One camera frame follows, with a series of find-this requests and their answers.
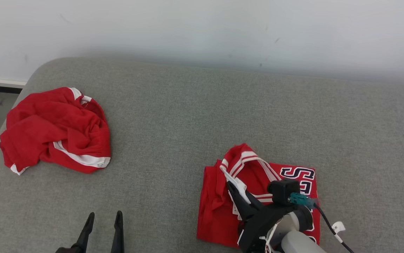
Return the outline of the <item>red shorts with white stripe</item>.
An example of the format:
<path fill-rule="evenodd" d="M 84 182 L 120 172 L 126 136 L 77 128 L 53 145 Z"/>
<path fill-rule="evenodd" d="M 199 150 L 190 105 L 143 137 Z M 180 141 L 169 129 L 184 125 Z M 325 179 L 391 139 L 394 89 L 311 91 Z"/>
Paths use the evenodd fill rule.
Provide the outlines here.
<path fill-rule="evenodd" d="M 32 93 L 8 112 L 0 149 L 18 175 L 40 161 L 91 174 L 111 160 L 110 130 L 93 98 L 61 87 Z"/>

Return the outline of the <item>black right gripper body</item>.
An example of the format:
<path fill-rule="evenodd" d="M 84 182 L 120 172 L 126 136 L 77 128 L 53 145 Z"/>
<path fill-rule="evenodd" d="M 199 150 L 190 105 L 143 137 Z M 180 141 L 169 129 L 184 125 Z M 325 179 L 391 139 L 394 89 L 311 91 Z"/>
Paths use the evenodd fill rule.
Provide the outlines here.
<path fill-rule="evenodd" d="M 313 230 L 311 211 L 300 205 L 267 205 L 245 222 L 238 245 L 242 253 L 285 253 Z"/>

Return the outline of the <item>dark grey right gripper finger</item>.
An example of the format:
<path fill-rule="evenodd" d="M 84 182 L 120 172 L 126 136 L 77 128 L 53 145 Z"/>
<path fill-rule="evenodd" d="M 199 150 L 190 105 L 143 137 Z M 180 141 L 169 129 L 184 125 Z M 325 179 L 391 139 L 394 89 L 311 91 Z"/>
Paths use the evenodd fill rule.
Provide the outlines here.
<path fill-rule="evenodd" d="M 241 217 L 241 220 L 249 220 L 252 218 L 254 215 L 258 213 L 257 212 L 247 212 L 247 204 L 246 204 L 246 192 L 247 191 L 247 186 L 242 183 L 242 182 L 237 182 L 237 181 L 228 181 L 227 182 L 227 187 L 229 190 L 229 193 L 232 197 L 232 201 L 234 202 L 234 205 L 237 209 L 237 212 L 239 213 L 239 216 Z"/>
<path fill-rule="evenodd" d="M 263 203 L 250 192 L 246 192 L 246 197 L 247 212 L 257 212 L 264 207 Z"/>

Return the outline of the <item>red T-shirt with white sleeves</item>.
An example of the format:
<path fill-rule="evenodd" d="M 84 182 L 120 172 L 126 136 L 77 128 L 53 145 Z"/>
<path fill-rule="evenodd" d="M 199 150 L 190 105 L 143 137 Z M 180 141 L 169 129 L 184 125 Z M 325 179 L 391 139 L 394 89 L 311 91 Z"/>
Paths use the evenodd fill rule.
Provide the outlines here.
<path fill-rule="evenodd" d="M 264 205 L 272 202 L 267 187 L 275 180 L 297 180 L 301 194 L 318 197 L 315 169 L 268 163 L 247 144 L 236 145 L 223 159 L 204 170 L 197 238 L 210 243 L 238 247 L 237 229 L 241 219 L 229 195 L 225 172 L 234 179 L 241 180 L 246 189 Z"/>

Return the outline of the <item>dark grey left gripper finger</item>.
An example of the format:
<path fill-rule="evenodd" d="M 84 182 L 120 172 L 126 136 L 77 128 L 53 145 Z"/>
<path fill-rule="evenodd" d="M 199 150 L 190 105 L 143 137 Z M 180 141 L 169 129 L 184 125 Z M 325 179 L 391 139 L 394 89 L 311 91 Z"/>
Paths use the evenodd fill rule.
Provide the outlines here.
<path fill-rule="evenodd" d="M 91 212 L 76 242 L 77 252 L 86 252 L 89 235 L 94 226 L 95 213 Z"/>
<path fill-rule="evenodd" d="M 114 238 L 112 242 L 111 253 L 125 253 L 124 227 L 122 211 L 117 211 L 114 221 Z"/>

